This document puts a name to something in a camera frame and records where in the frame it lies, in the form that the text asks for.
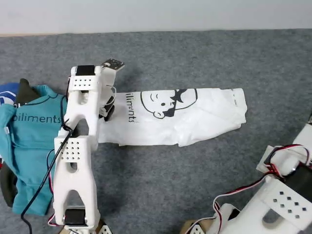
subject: white wall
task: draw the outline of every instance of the white wall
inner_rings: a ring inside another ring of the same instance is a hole
[[[312,0],[0,0],[0,34],[312,28]]]

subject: white 3d-printed bracket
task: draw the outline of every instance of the white 3d-printed bracket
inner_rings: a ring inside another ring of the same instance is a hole
[[[93,66],[93,71],[90,71],[92,66],[88,66],[88,69],[85,69],[87,72],[84,70],[82,75],[77,74],[78,67],[71,69],[64,120],[67,121],[67,126],[75,129],[80,120],[86,119],[89,134],[77,138],[70,137],[56,160],[53,183],[56,223],[64,225],[65,211],[68,208],[66,199],[69,192],[75,190],[84,203],[87,226],[65,228],[79,230],[81,233],[94,233],[100,219],[97,188],[91,169],[91,152],[98,147],[99,109],[112,96],[110,86],[114,84],[116,72],[124,65],[114,59],[108,62],[102,66]],[[64,129],[58,132],[54,140],[55,152],[66,136],[67,131]]]

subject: wire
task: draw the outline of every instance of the wire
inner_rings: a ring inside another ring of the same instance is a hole
[[[54,149],[50,150],[50,152],[47,154],[47,157],[46,157],[46,163],[47,163],[47,170],[49,169],[49,156],[50,154],[54,151]],[[50,187],[50,191],[51,193],[53,194],[53,184],[52,184],[52,176],[51,176],[51,172],[49,173],[49,187]]]
[[[73,229],[69,229],[71,232],[73,232],[74,234],[79,234],[77,232],[75,232]]]
[[[199,223],[199,222],[201,222],[201,221],[203,221],[203,220],[208,220],[208,219],[215,219],[215,217],[213,216],[213,217],[201,218],[201,219],[196,220],[196,221],[188,228],[188,230],[187,230],[184,234],[188,234],[188,233],[193,229],[193,227],[194,227],[197,223]]]
[[[47,169],[49,169],[49,156],[53,151],[54,149],[50,150],[50,152],[47,154],[47,157],[46,157]],[[49,187],[50,187],[51,194],[53,195],[54,192],[53,192],[51,172],[49,173]],[[53,213],[48,219],[48,225],[51,227],[58,227],[59,225],[57,223],[51,222],[54,217],[55,217],[55,214]]]
[[[219,229],[218,229],[217,234],[219,234],[220,231],[221,231],[221,227],[222,227],[222,215],[221,215],[219,209],[217,209],[216,200],[217,200],[218,198],[220,198],[220,197],[223,197],[223,196],[231,196],[231,195],[240,193],[240,192],[242,192],[242,191],[251,189],[251,188],[257,186],[258,184],[260,184],[260,183],[265,179],[265,177],[268,176],[268,175],[275,175],[275,176],[276,176],[275,172],[271,172],[271,171],[270,171],[270,172],[267,172],[267,173],[265,173],[260,179],[258,179],[257,181],[255,181],[255,182],[253,182],[253,183],[251,183],[251,184],[249,184],[249,185],[239,187],[239,188],[237,188],[237,189],[235,189],[235,190],[233,190],[233,191],[229,191],[229,192],[226,192],[226,193],[224,193],[224,194],[221,194],[221,195],[218,195],[218,196],[215,197],[215,199],[214,199],[214,201],[213,201],[213,208],[214,208],[214,211],[218,214],[219,219],[220,219],[220,224],[219,224]]]
[[[310,151],[304,147],[303,145],[300,144],[291,144],[291,145],[285,145],[285,146],[279,146],[279,147],[275,147],[269,154],[268,158],[266,159],[266,161],[268,160],[269,162],[265,161],[265,166],[269,169],[269,171],[274,171],[275,173],[277,173],[277,175],[281,178],[283,178],[282,174],[279,172],[277,166],[274,163],[271,163],[271,159],[273,158],[273,156],[276,154],[276,152],[278,151],[282,151],[282,150],[287,150],[290,148],[294,148],[294,147],[303,147],[305,149],[305,151],[307,152],[307,159],[305,161],[305,164],[307,166],[309,166],[310,163]]]
[[[61,123],[62,123],[62,128],[66,131],[68,131],[68,134],[67,136],[65,137],[64,141],[61,143],[60,147],[58,148],[56,154],[54,155],[53,159],[52,159],[52,162],[46,172],[46,174],[44,175],[43,179],[42,179],[42,182],[41,184],[39,185],[37,191],[35,192],[35,194],[33,195],[33,197],[31,198],[31,200],[28,202],[28,204],[26,205],[26,207],[24,208],[23,212],[20,214],[20,218],[24,221],[24,223],[27,224],[28,228],[29,228],[29,234],[32,234],[33,233],[33,230],[32,230],[32,226],[31,224],[28,222],[28,220],[24,217],[26,212],[28,211],[29,207],[33,204],[33,202],[35,201],[35,199],[37,198],[37,196],[39,195],[40,191],[42,190],[47,178],[49,177],[49,174],[57,160],[57,157],[58,155],[60,154],[62,148],[64,147],[64,145],[67,143],[69,137],[72,135],[73,133],[73,130],[66,125],[66,122],[68,120],[66,120],[64,122],[64,117],[63,117],[63,100],[64,100],[65,96],[62,97],[61,101],[60,101],[60,112],[61,112]]]
[[[107,85],[107,86],[110,86],[111,87],[111,89],[114,89],[115,90],[115,92],[113,93],[113,100],[110,102],[110,103],[106,103],[105,105],[110,105],[110,104],[112,104],[112,103],[114,103],[114,101],[115,101],[115,99],[116,99],[116,95],[117,95],[117,89],[114,87],[114,86],[111,86],[111,85]]]

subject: shirt sleeve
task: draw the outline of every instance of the shirt sleeve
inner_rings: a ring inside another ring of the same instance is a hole
[[[15,112],[15,107],[10,104],[3,104],[0,106],[0,155],[13,172],[15,170],[12,157],[9,121],[14,116]]]

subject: red and white wire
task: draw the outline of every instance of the red and white wire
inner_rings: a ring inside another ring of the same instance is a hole
[[[50,191],[51,191],[51,193],[52,193],[52,195],[53,195],[53,194],[54,194],[54,191],[53,191],[53,183],[52,183],[52,175],[51,175],[51,172],[49,173],[49,178],[48,178],[48,180],[49,180],[49,188],[50,188]],[[49,219],[48,219],[48,225],[49,225],[50,227],[58,227],[58,226],[59,226],[58,224],[52,222],[52,220],[54,219],[54,217],[55,217],[55,214],[53,213],[53,214],[49,217]]]
[[[271,171],[270,171],[270,172],[267,172],[267,173],[265,173],[265,174],[262,176],[262,178],[260,178],[259,180],[257,180],[256,182],[254,182],[254,183],[252,183],[252,184],[250,184],[250,185],[242,186],[242,187],[237,188],[237,189],[235,189],[235,190],[233,190],[233,191],[230,191],[230,192],[227,192],[227,193],[224,193],[224,194],[221,194],[221,195],[218,195],[218,196],[215,197],[215,199],[214,199],[214,201],[213,201],[213,208],[214,208],[214,211],[216,212],[216,214],[218,214],[219,220],[220,220],[219,229],[218,229],[217,234],[220,233],[221,228],[222,228],[222,215],[221,215],[221,212],[219,211],[219,209],[217,208],[217,204],[216,204],[217,201],[216,201],[216,200],[217,200],[218,198],[220,198],[220,197],[223,197],[223,196],[231,196],[231,195],[240,193],[240,192],[242,192],[242,191],[251,189],[251,188],[253,188],[253,187],[259,185],[259,184],[265,179],[265,177],[268,176],[268,175],[275,175],[275,172],[271,172]]]
[[[301,145],[301,144],[292,144],[292,145],[279,146],[279,147],[277,147],[277,149],[275,149],[274,153],[271,156],[271,159],[276,154],[276,152],[283,151],[283,150],[288,150],[288,149],[294,148],[294,147],[302,147],[303,149],[305,149],[305,151],[307,152],[307,159],[305,161],[305,164],[307,166],[309,166],[309,167],[312,167],[312,165],[310,165],[310,163],[311,163],[310,151],[306,147]],[[269,169],[269,171],[274,171],[279,177],[284,178],[282,176],[282,174],[279,172],[277,166],[274,163],[270,162],[268,164],[265,164],[265,166]]]

